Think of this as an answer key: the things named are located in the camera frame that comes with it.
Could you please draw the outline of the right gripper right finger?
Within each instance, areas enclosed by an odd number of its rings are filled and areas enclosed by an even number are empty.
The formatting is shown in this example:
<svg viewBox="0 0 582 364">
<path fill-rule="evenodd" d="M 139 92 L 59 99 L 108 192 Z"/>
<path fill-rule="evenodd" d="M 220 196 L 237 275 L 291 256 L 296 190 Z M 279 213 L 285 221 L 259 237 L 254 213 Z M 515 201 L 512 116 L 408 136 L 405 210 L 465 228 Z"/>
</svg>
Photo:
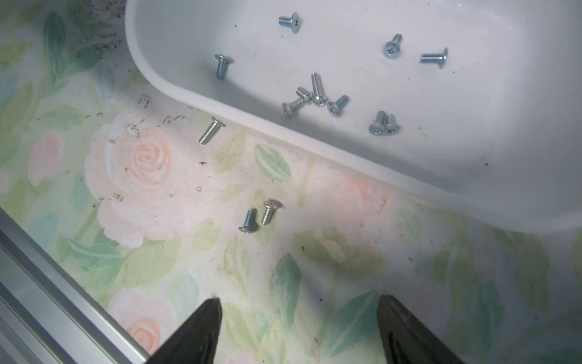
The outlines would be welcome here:
<svg viewBox="0 0 582 364">
<path fill-rule="evenodd" d="M 377 324 L 388 363 L 463 364 L 458 356 L 392 295 L 379 298 Z"/>
</svg>

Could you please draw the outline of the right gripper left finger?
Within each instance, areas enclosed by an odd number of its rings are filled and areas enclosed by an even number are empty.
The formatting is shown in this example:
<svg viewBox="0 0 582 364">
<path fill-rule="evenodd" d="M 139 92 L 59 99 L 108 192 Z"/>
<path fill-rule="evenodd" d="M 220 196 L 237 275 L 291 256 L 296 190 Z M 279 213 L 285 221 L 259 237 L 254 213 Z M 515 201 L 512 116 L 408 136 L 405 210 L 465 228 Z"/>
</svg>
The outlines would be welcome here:
<svg viewBox="0 0 582 364">
<path fill-rule="evenodd" d="M 220 299 L 207 299 L 146 363 L 213 364 L 221 321 Z"/>
</svg>

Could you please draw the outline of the white plastic storage box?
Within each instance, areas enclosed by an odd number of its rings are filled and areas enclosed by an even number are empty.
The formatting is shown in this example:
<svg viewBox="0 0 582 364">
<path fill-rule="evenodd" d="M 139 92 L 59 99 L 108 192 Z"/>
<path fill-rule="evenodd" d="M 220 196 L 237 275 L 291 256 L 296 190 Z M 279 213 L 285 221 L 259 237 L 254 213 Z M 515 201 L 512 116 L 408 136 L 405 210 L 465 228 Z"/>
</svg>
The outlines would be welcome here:
<svg viewBox="0 0 582 364">
<path fill-rule="evenodd" d="M 298 33 L 278 24 L 294 12 Z M 581 225 L 579 1 L 129 1 L 125 28 L 181 103 L 497 228 Z M 339 118 L 313 100 L 283 114 L 312 73 L 327 103 L 350 98 Z M 369 133 L 379 111 L 398 134 Z"/>
</svg>

